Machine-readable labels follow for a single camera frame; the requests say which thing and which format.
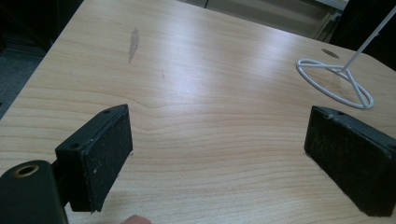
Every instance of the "white wire stand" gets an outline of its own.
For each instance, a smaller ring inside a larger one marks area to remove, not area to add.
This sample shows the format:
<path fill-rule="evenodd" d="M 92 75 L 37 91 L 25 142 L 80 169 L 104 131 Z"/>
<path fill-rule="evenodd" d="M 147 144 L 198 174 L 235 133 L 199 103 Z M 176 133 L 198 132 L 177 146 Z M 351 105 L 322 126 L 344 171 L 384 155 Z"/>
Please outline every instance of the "white wire stand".
<path fill-rule="evenodd" d="M 349 71 L 349 66 L 355 61 L 355 59 L 361 54 L 361 52 L 370 44 L 370 42 L 379 35 L 379 31 L 387 24 L 387 22 L 392 18 L 392 16 L 396 13 L 396 6 L 393 10 L 388 14 L 388 16 L 378 25 L 378 27 L 373 31 L 373 33 L 367 38 L 367 40 L 361 45 L 361 47 L 356 51 L 356 53 L 352 56 L 349 62 L 346 65 L 329 65 L 326 63 L 321 63 L 312 59 L 301 59 L 297 62 L 297 70 L 300 74 L 308 81 L 311 85 L 317 88 L 319 91 L 325 93 L 326 95 L 332 97 L 334 100 L 341 102 L 346 105 L 350 105 L 353 107 L 357 107 L 359 109 L 369 109 L 374 106 L 374 99 L 370 95 L 370 93 L 363 88 L 358 82 L 353 78 L 352 73 Z M 354 91 L 358 94 L 360 103 L 354 103 L 349 101 L 346 98 L 343 98 L 333 92 L 327 90 L 326 88 L 320 86 L 316 81 L 314 81 L 306 72 L 305 68 L 325 68 L 336 75 L 342 77 L 346 81 L 348 81 Z"/>

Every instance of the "wood grain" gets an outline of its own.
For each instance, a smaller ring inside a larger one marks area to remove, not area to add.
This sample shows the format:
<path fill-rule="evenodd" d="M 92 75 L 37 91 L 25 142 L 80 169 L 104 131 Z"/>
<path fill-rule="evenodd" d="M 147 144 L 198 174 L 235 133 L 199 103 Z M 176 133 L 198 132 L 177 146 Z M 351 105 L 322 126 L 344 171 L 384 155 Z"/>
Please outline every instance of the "wood grain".
<path fill-rule="evenodd" d="M 96 113 L 128 104 L 134 155 L 103 212 L 67 207 L 70 223 L 133 214 L 153 223 L 395 223 L 360 212 L 304 154 L 312 105 L 396 137 L 394 71 L 359 57 L 351 71 L 375 98 L 359 110 L 295 68 L 301 58 L 343 64 L 352 54 L 178 1 L 86 0 L 0 121 L 0 172 L 54 161 L 54 149 Z M 339 77 L 315 77 L 354 97 Z"/>

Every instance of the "dark mark on table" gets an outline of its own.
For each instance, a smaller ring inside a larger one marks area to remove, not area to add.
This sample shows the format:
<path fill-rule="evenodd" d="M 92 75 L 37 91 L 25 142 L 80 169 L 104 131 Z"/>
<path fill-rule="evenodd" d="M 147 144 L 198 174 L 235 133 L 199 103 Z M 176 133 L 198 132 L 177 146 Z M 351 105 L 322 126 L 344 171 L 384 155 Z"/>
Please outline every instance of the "dark mark on table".
<path fill-rule="evenodd" d="M 129 63 L 131 63 L 134 54 L 137 51 L 137 47 L 139 44 L 139 31 L 134 28 L 131 35 L 131 47 L 129 48 Z"/>
<path fill-rule="evenodd" d="M 323 52 L 327 53 L 328 55 L 336 58 L 336 59 L 340 59 L 340 57 L 338 57 L 338 55 L 336 55 L 335 53 L 329 51 L 328 49 L 322 49 Z"/>

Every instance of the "white wire loop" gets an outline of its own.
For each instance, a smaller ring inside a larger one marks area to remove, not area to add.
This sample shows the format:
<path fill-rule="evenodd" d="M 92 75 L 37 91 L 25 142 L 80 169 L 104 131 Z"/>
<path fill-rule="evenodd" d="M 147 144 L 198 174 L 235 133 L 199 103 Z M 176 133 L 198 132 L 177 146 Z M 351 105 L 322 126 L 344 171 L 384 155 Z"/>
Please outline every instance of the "white wire loop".
<path fill-rule="evenodd" d="M 342 77 L 343 79 L 348 81 L 350 84 L 352 84 L 352 87 L 353 87 L 354 91 L 358 94 L 358 97 L 361 100 L 361 103 L 358 104 L 358 103 L 351 102 L 348 99 L 343 98 L 337 94 L 334 94 L 333 92 L 320 86 L 316 81 L 314 81 L 305 72 L 304 68 L 306 68 L 306 67 L 325 68 L 325 69 L 335 73 L 336 75 Z M 358 82 L 356 82 L 355 79 L 353 78 L 352 74 L 349 72 L 349 69 L 345 69 L 345 67 L 342 65 L 327 65 L 326 63 L 321 63 L 319 61 L 315 61 L 312 59 L 301 59 L 297 62 L 297 70 L 305 78 L 305 80 L 308 81 L 311 85 L 313 85 L 319 91 L 325 93 L 326 95 L 332 97 L 334 100 L 336 100 L 340 103 L 343 103 L 345 105 L 350 105 L 350 106 L 353 106 L 353 107 L 356 107 L 359 109 L 369 109 L 374 106 L 374 99 L 371 96 L 371 94 L 366 89 L 364 89 Z"/>

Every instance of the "black cabinet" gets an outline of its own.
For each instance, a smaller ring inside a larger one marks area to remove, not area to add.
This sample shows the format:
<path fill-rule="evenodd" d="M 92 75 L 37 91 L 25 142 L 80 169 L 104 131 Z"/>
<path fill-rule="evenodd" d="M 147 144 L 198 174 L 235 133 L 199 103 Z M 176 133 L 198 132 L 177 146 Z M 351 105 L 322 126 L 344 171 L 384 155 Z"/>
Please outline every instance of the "black cabinet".
<path fill-rule="evenodd" d="M 49 50 L 81 3 L 82 0 L 0 0 L 0 16 L 42 49 Z"/>
<path fill-rule="evenodd" d="M 357 50 L 396 6 L 396 0 L 349 0 L 331 44 Z M 364 50 L 396 71 L 396 16 Z"/>

